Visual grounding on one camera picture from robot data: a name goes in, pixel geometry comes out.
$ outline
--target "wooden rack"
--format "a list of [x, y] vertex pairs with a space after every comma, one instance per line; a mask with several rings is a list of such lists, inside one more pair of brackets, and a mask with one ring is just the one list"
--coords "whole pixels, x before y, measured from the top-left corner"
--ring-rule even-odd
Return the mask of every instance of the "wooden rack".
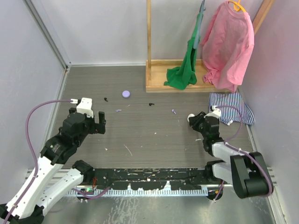
[[[260, 28], [269, 9], [275, 0], [264, 0], [255, 19], [252, 22], [254, 34]], [[188, 85], [184, 90], [178, 90], [171, 86], [164, 85], [167, 80], [167, 69], [180, 66], [182, 59], [178, 60], [152, 60], [151, 59], [151, 0], [147, 0], [147, 27], [148, 27], [148, 60], [146, 61], [145, 82], [146, 92], [224, 92], [226, 90], [217, 90], [213, 85], [204, 83], [202, 77], [207, 73], [201, 59], [196, 60], [195, 75], [197, 83]]]

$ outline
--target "blue garment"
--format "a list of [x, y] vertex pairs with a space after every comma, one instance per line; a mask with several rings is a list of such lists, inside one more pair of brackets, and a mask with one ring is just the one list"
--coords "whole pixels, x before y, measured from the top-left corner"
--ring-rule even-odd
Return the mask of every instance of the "blue garment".
[[[253, 112], [250, 108], [244, 103], [240, 93], [230, 93], [230, 94], [223, 94], [223, 93], [210, 93], [209, 99], [209, 108], [211, 106], [234, 106], [239, 109], [242, 114], [242, 119], [244, 124], [252, 125], [255, 122]], [[219, 118], [220, 122], [230, 125], [233, 121], [240, 122], [239, 113], [233, 108], [220, 108], [221, 110], [221, 117]]]

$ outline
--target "purple disc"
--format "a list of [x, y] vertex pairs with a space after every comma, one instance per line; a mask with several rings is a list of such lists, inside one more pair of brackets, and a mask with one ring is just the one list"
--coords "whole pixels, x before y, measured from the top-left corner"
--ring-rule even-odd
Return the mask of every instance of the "purple disc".
[[122, 96], [124, 98], [128, 98], [130, 96], [130, 92], [128, 90], [125, 90], [124, 92], [122, 92]]

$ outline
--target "scratch on table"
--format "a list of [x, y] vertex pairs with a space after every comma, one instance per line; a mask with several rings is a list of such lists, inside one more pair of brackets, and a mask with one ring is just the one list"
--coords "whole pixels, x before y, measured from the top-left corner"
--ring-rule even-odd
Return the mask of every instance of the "scratch on table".
[[127, 150], [129, 151], [129, 153], [131, 154], [131, 156], [133, 156], [132, 153], [131, 153], [131, 151], [129, 150], [129, 148], [125, 144], [124, 144], [124, 146], [127, 148]]

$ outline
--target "pink shirt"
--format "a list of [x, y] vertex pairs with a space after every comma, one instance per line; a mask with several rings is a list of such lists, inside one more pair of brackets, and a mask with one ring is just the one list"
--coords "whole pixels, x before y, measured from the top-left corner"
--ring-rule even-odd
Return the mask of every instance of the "pink shirt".
[[242, 84], [254, 46], [254, 32], [250, 16], [236, 12], [222, 3], [208, 26], [203, 45], [202, 59], [208, 73], [203, 81], [216, 89], [235, 92]]

